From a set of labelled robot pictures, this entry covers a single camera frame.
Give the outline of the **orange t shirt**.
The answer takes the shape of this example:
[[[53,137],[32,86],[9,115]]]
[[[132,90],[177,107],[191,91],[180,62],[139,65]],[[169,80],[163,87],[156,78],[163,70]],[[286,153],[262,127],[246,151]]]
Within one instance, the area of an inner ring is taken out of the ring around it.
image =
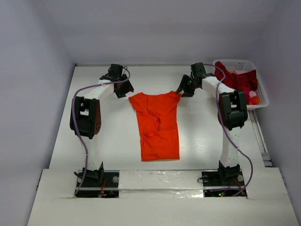
[[[177,106],[181,94],[138,93],[129,98],[136,111],[140,135],[141,160],[163,161],[180,159]]]

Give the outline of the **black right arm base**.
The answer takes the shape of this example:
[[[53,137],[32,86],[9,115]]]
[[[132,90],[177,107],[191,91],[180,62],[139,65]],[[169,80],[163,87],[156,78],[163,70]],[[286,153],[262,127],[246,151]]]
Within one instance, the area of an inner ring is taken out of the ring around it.
[[[226,181],[222,181],[217,171],[203,171],[197,182],[202,184],[205,198],[232,197],[245,186],[242,171]]]

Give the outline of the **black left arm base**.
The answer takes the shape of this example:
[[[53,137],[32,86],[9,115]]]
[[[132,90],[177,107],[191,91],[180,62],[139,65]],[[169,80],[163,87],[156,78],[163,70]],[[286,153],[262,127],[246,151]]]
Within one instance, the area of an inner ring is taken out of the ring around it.
[[[78,198],[118,198],[119,171],[105,171],[103,181],[100,183],[85,179],[75,196]]]

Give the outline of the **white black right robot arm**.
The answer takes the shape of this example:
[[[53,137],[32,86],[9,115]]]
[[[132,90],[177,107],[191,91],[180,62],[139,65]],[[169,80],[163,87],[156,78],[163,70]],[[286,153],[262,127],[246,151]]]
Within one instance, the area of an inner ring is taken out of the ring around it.
[[[234,90],[223,83],[226,73],[222,68],[211,65],[222,74],[221,78],[207,73],[205,67],[209,65],[202,62],[192,64],[190,75],[183,75],[176,92],[182,92],[183,97],[192,97],[200,88],[215,97],[223,132],[222,155],[218,169],[202,172],[201,179],[204,186],[229,186],[241,173],[238,152],[241,129],[248,118],[246,97],[244,91]]]

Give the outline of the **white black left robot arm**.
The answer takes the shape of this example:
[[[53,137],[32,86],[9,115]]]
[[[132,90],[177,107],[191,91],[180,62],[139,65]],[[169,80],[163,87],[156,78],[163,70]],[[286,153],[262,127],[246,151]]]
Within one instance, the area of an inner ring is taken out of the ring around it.
[[[89,147],[101,129],[101,102],[110,94],[124,98],[134,91],[130,82],[131,73],[126,66],[111,64],[108,72],[101,76],[95,85],[80,88],[71,101],[70,129],[79,138],[85,151],[85,166],[75,173],[81,183],[90,182],[99,186],[104,181],[102,163],[88,163],[89,152],[98,148]]]

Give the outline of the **white plastic laundry basket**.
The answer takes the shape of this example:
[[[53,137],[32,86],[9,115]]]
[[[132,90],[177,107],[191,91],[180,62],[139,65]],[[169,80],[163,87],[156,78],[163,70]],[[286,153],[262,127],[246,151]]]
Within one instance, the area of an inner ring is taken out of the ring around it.
[[[252,61],[243,59],[217,59],[213,65],[221,68],[226,77],[223,79],[223,73],[215,69],[214,74],[222,84],[231,89],[242,90],[245,92],[247,109],[267,107],[269,99],[262,84],[261,78]]]

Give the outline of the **dark red t shirt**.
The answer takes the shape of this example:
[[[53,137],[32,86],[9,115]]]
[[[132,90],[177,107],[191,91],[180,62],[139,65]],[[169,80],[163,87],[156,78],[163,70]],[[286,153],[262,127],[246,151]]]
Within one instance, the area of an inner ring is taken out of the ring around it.
[[[237,74],[236,72],[230,72],[226,67],[218,61],[215,66],[219,67],[225,73],[225,79],[223,80],[223,73],[216,69],[214,74],[219,81],[235,90],[243,90],[246,96],[246,102],[249,105],[249,92],[256,91],[258,88],[258,80],[256,76],[256,70]]]

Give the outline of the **pink garment in basket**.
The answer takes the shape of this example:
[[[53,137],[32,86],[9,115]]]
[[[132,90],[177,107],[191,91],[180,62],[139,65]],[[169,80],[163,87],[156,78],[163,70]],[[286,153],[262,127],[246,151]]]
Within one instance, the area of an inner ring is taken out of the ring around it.
[[[251,98],[254,98],[254,97],[257,96],[257,94],[256,94],[256,92],[254,92],[254,91],[250,91],[250,92],[249,92],[249,96],[250,96]]]

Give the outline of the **orange garment in basket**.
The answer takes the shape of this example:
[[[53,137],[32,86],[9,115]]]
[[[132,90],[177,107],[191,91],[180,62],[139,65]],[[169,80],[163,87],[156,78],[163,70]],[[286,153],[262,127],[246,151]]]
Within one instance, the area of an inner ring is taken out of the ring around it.
[[[249,99],[249,105],[258,105],[260,103],[260,100],[257,96],[251,97]]]

